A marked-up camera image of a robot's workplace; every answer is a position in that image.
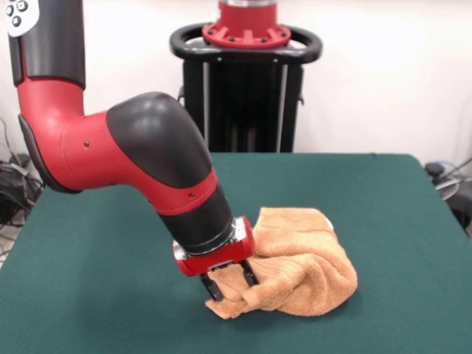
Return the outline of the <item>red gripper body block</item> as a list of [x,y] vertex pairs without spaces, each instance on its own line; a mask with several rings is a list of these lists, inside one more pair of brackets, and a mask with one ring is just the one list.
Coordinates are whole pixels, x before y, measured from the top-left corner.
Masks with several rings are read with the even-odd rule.
[[186,276],[200,276],[230,263],[239,263],[254,254],[254,237],[247,217],[235,218],[229,240],[206,254],[191,255],[176,243],[176,263]]

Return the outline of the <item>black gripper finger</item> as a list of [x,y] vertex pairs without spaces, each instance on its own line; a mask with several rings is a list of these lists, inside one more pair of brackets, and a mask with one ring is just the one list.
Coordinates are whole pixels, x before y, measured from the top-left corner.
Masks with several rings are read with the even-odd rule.
[[243,276],[248,286],[256,286],[259,284],[259,280],[248,260],[241,262],[241,268],[243,269]]
[[221,301],[223,299],[223,294],[217,283],[207,273],[201,275],[201,281],[214,301]]

